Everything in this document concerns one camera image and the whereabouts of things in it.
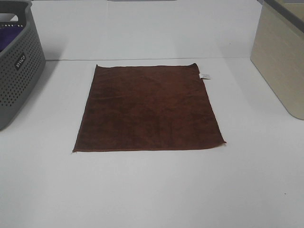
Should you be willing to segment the grey perforated plastic basket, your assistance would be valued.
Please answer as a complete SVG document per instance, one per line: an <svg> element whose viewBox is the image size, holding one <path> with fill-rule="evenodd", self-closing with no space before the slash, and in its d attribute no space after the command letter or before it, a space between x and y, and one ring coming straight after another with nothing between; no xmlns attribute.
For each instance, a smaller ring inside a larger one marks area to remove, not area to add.
<svg viewBox="0 0 304 228"><path fill-rule="evenodd" d="M5 129L20 111L39 80L45 56L28 0L2 0L0 12L16 21L2 21L0 28L22 31L0 52L0 128Z"/></svg>

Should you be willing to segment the purple towel in basket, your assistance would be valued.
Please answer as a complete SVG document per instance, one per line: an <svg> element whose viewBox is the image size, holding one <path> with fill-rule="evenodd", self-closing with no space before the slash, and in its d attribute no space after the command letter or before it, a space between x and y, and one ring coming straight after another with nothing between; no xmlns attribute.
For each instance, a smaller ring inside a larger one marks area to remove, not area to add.
<svg viewBox="0 0 304 228"><path fill-rule="evenodd" d="M21 27L5 27L0 29L0 51L3 51L11 41L22 31Z"/></svg>

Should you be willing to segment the beige storage box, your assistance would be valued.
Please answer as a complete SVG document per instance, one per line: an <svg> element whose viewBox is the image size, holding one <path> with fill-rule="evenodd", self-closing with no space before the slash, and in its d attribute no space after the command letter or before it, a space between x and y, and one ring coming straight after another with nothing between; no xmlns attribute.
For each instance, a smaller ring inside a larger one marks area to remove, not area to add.
<svg viewBox="0 0 304 228"><path fill-rule="evenodd" d="M287 112L304 118L304 3L265 0L250 60Z"/></svg>

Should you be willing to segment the brown square towel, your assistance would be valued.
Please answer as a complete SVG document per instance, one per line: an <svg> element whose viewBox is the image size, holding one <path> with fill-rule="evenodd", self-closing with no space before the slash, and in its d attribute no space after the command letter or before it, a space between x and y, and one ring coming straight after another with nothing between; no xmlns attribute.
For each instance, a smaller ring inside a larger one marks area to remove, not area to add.
<svg viewBox="0 0 304 228"><path fill-rule="evenodd" d="M224 142L197 64L96 66L74 151L202 150Z"/></svg>

